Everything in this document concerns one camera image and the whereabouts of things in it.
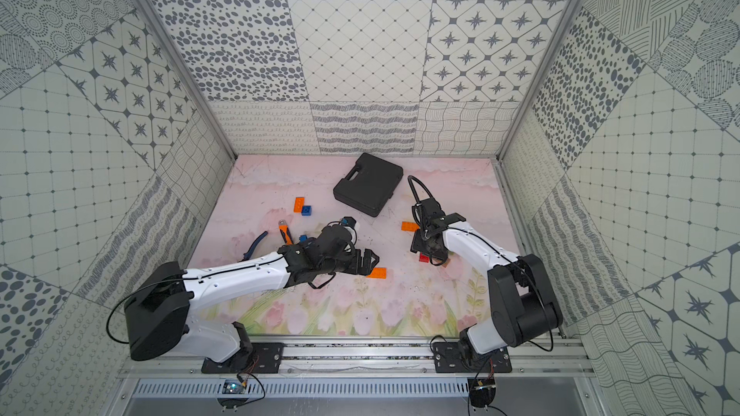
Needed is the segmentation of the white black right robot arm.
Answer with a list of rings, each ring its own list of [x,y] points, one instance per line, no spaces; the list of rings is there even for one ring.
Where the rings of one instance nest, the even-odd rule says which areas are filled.
[[[412,217],[419,229],[411,252],[442,263],[454,253],[487,277],[491,316],[461,331],[459,349],[464,358],[518,347],[562,325],[562,310],[538,256],[504,250],[463,216],[444,213],[434,198],[416,202]]]

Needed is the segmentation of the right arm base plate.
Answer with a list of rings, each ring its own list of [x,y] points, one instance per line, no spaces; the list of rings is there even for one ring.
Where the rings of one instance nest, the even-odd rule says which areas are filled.
[[[458,341],[430,343],[435,370],[438,374],[454,373],[511,373],[513,366],[506,348],[477,354]]]

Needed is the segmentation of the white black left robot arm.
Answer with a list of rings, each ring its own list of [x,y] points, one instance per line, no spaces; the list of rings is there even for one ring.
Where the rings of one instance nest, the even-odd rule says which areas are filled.
[[[209,269],[183,270],[175,262],[158,267],[119,304],[134,361],[168,352],[190,354],[242,371],[250,367],[254,345],[246,327],[206,321],[202,311],[242,296],[306,284],[339,273],[368,277],[380,262],[372,250],[355,245],[355,222],[345,218],[321,233],[251,260]]]

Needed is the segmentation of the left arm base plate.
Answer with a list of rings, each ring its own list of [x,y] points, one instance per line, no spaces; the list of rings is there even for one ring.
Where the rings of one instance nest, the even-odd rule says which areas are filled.
[[[284,343],[252,343],[246,349],[238,351],[223,363],[206,358],[200,371],[206,375],[225,374],[266,374],[279,373],[283,361]]]

